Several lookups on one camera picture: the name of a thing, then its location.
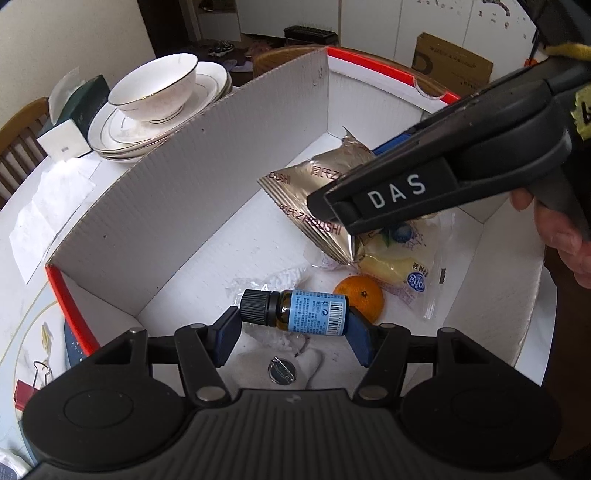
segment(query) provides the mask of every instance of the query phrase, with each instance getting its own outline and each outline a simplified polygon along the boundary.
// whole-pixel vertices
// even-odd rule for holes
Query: finger
[[[591,274],[591,243],[584,242],[574,255],[560,250],[558,254],[564,264],[573,272],[584,275]]]
[[[511,192],[509,199],[513,208],[520,212],[530,206],[534,196],[526,189],[516,189]]]
[[[591,288],[591,275],[575,273],[574,277],[583,288]]]
[[[536,200],[534,219],[540,237],[549,247],[570,255],[576,254],[581,248],[581,233],[565,214],[550,210]]]

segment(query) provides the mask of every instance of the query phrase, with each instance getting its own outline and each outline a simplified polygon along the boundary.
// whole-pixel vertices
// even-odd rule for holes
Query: plastic wrap
[[[300,265],[286,268],[263,279],[235,278],[226,291],[234,305],[239,306],[242,293],[247,288],[264,291],[293,290],[305,281],[308,275],[309,265]],[[291,352],[296,356],[304,349],[307,342],[307,336],[302,333],[285,332],[252,323],[243,323],[242,331],[265,346],[280,352]]]
[[[444,281],[447,243],[454,213],[401,222],[362,236],[362,274],[376,279],[418,316],[431,319]]]
[[[25,460],[7,450],[0,449],[0,478],[23,478],[30,471],[31,467]]]

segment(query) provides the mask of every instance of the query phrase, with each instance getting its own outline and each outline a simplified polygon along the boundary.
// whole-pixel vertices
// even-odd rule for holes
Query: black bottle cap
[[[240,300],[240,316],[243,322],[257,323],[259,325],[268,325],[267,311],[270,291],[263,290],[245,290]]]

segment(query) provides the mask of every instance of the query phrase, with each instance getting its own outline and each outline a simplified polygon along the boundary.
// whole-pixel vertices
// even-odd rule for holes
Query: wooden chair back
[[[47,97],[32,101],[0,128],[0,209],[46,154],[37,134],[49,116]]]
[[[319,50],[320,48],[324,47],[322,45],[295,45],[291,47],[275,48],[265,53],[261,53],[260,55],[257,55],[252,61],[252,75],[254,78],[256,78],[263,73],[278,67],[279,65],[283,65],[290,60],[294,60],[297,57],[301,57],[302,55],[310,53],[311,51]],[[436,82],[422,73],[417,72],[416,70],[413,70],[407,66],[401,65],[400,63],[397,63],[393,60],[378,57],[377,55],[372,55],[371,53],[353,50],[352,48],[340,48],[342,50],[352,51],[369,59],[377,60],[381,63],[385,63],[386,65],[391,65],[398,70],[411,73],[416,77],[420,89],[427,95],[439,97],[445,94],[447,91],[447,89],[439,82]]]

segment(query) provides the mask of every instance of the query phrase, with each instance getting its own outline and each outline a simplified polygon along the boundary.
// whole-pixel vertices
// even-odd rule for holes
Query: shoe
[[[230,53],[234,50],[234,44],[228,41],[219,41],[216,42],[212,48],[209,49],[207,55],[210,57],[223,57],[224,55]]]
[[[201,10],[203,10],[204,12],[213,12],[213,10],[214,10],[214,8],[213,8],[213,0],[203,0],[199,4],[199,8]]]

